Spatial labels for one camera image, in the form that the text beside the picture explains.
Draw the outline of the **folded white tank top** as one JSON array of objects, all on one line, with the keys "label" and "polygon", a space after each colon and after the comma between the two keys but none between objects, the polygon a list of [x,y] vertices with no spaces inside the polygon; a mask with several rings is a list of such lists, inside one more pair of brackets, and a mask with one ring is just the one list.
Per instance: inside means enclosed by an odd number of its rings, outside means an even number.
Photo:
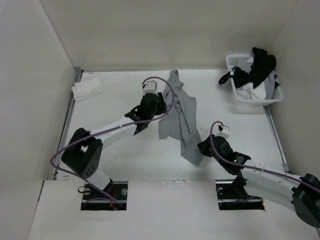
[{"label": "folded white tank top", "polygon": [[96,95],[103,93],[103,87],[100,79],[94,77],[90,80],[76,82],[74,86],[71,87],[73,93],[73,98],[76,102],[94,97]]}]

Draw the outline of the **black tank top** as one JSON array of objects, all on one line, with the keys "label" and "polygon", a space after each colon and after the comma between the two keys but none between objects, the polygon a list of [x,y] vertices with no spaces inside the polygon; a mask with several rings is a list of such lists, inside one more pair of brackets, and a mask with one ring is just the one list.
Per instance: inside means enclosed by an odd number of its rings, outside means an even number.
[{"label": "black tank top", "polygon": [[240,62],[228,73],[223,75],[219,81],[219,85],[225,84],[229,79],[233,79],[235,88],[241,88],[246,84],[252,83],[253,88],[257,88],[272,71],[275,70],[277,60],[274,55],[269,55],[264,49],[253,47],[253,62],[248,67],[249,72],[245,71],[245,67]]}]

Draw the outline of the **white plastic laundry basket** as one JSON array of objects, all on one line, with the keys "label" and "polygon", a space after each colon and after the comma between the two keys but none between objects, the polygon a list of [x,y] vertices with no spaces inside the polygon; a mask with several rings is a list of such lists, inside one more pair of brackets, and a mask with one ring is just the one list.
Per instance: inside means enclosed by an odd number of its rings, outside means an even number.
[{"label": "white plastic laundry basket", "polygon": [[[226,65],[228,71],[231,71],[239,61],[246,61],[248,59],[253,59],[253,57],[249,54],[229,54],[225,57]],[[273,92],[271,99],[244,99],[240,95],[237,94],[235,84],[233,80],[231,80],[231,87],[232,87],[232,94],[233,94],[233,101],[236,106],[268,106],[272,103],[281,102],[284,99],[284,94],[282,91],[281,86],[279,85]]]}]

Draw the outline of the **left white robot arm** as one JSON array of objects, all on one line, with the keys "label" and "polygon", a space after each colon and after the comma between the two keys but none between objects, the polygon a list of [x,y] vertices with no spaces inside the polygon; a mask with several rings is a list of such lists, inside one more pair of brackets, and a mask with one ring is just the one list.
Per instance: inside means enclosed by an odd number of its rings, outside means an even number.
[{"label": "left white robot arm", "polygon": [[103,149],[139,134],[154,117],[165,114],[166,110],[162,93],[146,93],[140,104],[118,121],[96,130],[77,129],[61,160],[74,174],[91,184],[100,199],[108,199],[112,195],[113,181],[99,168]]}]

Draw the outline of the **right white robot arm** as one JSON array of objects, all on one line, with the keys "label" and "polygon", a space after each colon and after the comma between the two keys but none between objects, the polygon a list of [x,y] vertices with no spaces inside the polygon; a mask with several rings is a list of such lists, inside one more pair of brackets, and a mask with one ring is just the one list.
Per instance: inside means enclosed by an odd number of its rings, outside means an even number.
[{"label": "right white robot arm", "polygon": [[249,165],[251,157],[234,151],[222,136],[211,135],[197,144],[201,154],[214,158],[235,176],[232,192],[238,198],[260,197],[295,213],[307,225],[320,227],[320,181],[307,173],[292,175],[267,167]]}]

